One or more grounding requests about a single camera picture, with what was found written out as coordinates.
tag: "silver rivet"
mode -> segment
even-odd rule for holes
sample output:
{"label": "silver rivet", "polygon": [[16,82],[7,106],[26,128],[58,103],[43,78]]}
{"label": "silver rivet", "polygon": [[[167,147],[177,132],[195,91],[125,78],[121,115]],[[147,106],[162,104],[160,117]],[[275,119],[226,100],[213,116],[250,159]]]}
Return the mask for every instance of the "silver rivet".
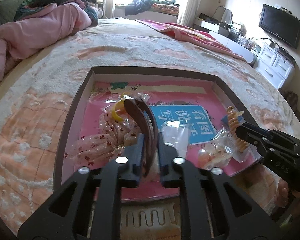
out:
{"label": "silver rivet", "polygon": [[120,163],[120,164],[125,164],[125,163],[128,162],[128,158],[124,157],[124,156],[121,156],[121,157],[116,158],[115,162],[116,163]]}
{"label": "silver rivet", "polygon": [[90,172],[90,169],[88,167],[81,167],[81,168],[78,169],[78,172],[80,174],[87,174],[87,173]]}
{"label": "silver rivet", "polygon": [[173,159],[173,162],[175,163],[175,164],[182,164],[182,163],[185,163],[185,159],[184,158],[181,158],[181,157],[177,157],[177,158],[174,158]]}
{"label": "silver rivet", "polygon": [[218,168],[218,167],[215,167],[215,168],[212,168],[211,169],[211,172],[214,174],[214,175],[220,175],[223,173],[223,170]]}

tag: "pink blanket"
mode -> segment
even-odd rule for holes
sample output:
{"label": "pink blanket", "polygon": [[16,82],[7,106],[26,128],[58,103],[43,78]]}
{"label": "pink blanket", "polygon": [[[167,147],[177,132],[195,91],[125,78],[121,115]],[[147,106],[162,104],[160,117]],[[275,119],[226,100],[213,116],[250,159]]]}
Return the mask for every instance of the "pink blanket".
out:
{"label": "pink blanket", "polygon": [[87,13],[74,2],[50,4],[31,17],[0,26],[0,82],[18,62],[91,25]]}
{"label": "pink blanket", "polygon": [[202,48],[206,48],[215,52],[220,52],[237,59],[245,60],[238,54],[233,53],[232,50],[222,45],[214,37],[212,37],[206,32],[197,31],[175,23],[159,23],[150,20],[136,21],[149,26],[150,28],[160,33],[165,33],[178,41],[187,41]]}

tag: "drawer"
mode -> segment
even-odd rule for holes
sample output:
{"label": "drawer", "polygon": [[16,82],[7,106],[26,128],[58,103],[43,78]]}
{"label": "drawer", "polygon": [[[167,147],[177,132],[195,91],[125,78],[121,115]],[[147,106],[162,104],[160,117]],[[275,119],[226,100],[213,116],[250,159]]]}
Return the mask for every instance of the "drawer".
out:
{"label": "drawer", "polygon": [[277,57],[273,64],[273,69],[280,75],[282,75],[285,79],[287,79],[290,72],[293,70],[293,67],[288,63],[288,61],[284,60],[283,58]]}
{"label": "drawer", "polygon": [[263,47],[260,51],[259,57],[262,58],[265,63],[272,66],[277,57],[277,54],[275,54],[272,50]]}
{"label": "drawer", "polygon": [[255,70],[257,70],[261,75],[263,75],[276,89],[282,87],[285,79],[276,73],[267,64],[258,60],[255,64]]}

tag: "person's hand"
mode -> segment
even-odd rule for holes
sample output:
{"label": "person's hand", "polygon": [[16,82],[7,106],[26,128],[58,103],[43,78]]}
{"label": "person's hand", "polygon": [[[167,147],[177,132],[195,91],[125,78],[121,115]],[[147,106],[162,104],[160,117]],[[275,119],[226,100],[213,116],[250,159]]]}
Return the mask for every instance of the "person's hand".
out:
{"label": "person's hand", "polygon": [[[289,200],[288,192],[289,192],[288,184],[283,179],[280,179],[278,184],[278,189],[274,197],[274,203],[277,206],[284,208],[288,204],[288,200]],[[292,216],[296,218],[300,215],[300,192],[292,191],[292,194],[299,199],[298,204],[291,211]]]}

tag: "bed sheet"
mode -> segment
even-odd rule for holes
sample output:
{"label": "bed sheet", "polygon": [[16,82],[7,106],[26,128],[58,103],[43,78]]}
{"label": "bed sheet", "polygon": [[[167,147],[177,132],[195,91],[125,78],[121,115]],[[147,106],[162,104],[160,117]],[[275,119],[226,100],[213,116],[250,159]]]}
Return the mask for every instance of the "bed sheet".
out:
{"label": "bed sheet", "polygon": [[[67,111],[90,68],[103,65],[218,75],[260,127],[300,139],[300,124],[287,102],[242,60],[175,41],[136,21],[100,20],[97,27],[21,62],[0,84],[0,216],[13,232],[52,194],[55,154]],[[246,181],[249,177],[252,184]],[[278,179],[263,166],[235,178],[266,210],[273,205]]]}

